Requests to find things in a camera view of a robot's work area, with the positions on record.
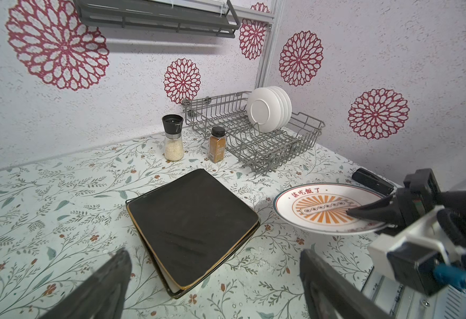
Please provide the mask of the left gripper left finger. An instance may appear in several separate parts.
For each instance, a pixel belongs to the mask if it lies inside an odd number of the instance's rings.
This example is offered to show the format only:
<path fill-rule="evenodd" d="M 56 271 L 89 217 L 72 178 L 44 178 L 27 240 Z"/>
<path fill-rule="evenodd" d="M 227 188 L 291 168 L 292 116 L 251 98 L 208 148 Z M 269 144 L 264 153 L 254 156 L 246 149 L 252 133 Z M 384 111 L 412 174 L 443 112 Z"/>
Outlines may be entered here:
<path fill-rule="evenodd" d="M 131 271 L 131 257 L 122 248 L 42 317 L 121 318 Z"/>

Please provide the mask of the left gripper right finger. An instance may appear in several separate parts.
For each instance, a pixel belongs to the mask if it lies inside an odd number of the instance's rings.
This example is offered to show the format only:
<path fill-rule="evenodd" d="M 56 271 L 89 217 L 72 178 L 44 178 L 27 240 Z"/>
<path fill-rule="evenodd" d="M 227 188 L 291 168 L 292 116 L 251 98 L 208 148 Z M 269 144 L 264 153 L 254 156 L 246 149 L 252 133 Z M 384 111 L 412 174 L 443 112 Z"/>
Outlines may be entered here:
<path fill-rule="evenodd" d="M 311 249 L 300 255 L 300 279 L 310 318 L 389 318 Z"/>

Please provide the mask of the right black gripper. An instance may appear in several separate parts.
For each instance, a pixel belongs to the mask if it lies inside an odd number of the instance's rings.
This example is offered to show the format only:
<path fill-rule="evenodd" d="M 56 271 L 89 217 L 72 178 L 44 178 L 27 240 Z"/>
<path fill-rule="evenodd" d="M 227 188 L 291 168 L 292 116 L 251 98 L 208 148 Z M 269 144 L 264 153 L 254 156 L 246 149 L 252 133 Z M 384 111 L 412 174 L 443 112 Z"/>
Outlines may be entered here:
<path fill-rule="evenodd" d="M 404 185 L 393 195 L 349 209 L 347 215 L 396 225 L 392 228 L 396 235 L 438 206 L 466 221 L 466 190 L 441 191 L 433 171 L 428 168 L 408 174 Z"/>

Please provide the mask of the black square plate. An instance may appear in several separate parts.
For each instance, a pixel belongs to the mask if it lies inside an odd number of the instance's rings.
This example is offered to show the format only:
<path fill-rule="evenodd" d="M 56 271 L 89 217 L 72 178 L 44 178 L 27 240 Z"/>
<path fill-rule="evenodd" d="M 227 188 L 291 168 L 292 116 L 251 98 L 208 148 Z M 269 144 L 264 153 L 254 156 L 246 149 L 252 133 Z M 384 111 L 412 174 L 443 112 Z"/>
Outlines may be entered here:
<path fill-rule="evenodd" d="M 142 234 L 142 232 L 139 230 L 138 225 L 135 221 L 135 219 L 132 217 L 132 214 L 129 210 L 129 205 L 130 203 L 133 202 L 133 199 L 128 199 L 125 201 L 125 207 L 126 211 L 128 212 L 130 218 L 132 219 L 135 229 L 137 233 L 139 234 L 142 244 L 144 245 L 146 252 L 149 255 L 149 258 L 154 265 L 154 269 L 157 272 L 157 275 L 162 281 L 163 287 L 166 289 L 166 292 L 172 299 L 179 299 L 185 294 L 187 294 L 189 291 L 191 291 L 193 288 L 196 288 L 198 285 L 202 284 L 204 281 L 208 280 L 210 275 L 217 270 L 220 266 L 222 266 L 228 259 L 230 259 L 232 256 L 234 256 L 241 247 L 243 247 L 255 234 L 255 232 L 259 229 L 261 225 L 261 220 L 258 219 L 257 223 L 250 229 L 250 231 L 236 244 L 235 247 L 231 248 L 227 255 L 225 255 L 219 262 L 217 262 L 204 276 L 202 276 L 199 280 L 197 280 L 193 285 L 186 287 L 186 288 L 181 288 L 179 287 L 170 277 L 170 275 L 167 273 L 165 268 L 158 262 L 155 254 L 150 248 L 150 245 L 146 242 L 145 236 Z"/>
<path fill-rule="evenodd" d="M 259 219 L 204 169 L 133 199 L 129 210 L 158 262 L 181 288 L 204 276 Z"/>

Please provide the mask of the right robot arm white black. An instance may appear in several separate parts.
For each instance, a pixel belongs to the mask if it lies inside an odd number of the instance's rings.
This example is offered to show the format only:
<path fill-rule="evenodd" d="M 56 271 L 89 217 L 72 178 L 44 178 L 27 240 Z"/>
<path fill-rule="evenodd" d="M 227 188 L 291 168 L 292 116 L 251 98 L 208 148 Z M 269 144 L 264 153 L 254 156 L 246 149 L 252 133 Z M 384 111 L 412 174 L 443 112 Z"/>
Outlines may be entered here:
<path fill-rule="evenodd" d="M 350 217 L 383 222 L 401 232 L 425 214 L 442 206 L 466 222 L 466 178 L 448 191 L 441 191 L 430 168 L 416 170 L 404 178 L 404 186 L 374 203 L 347 211 Z"/>

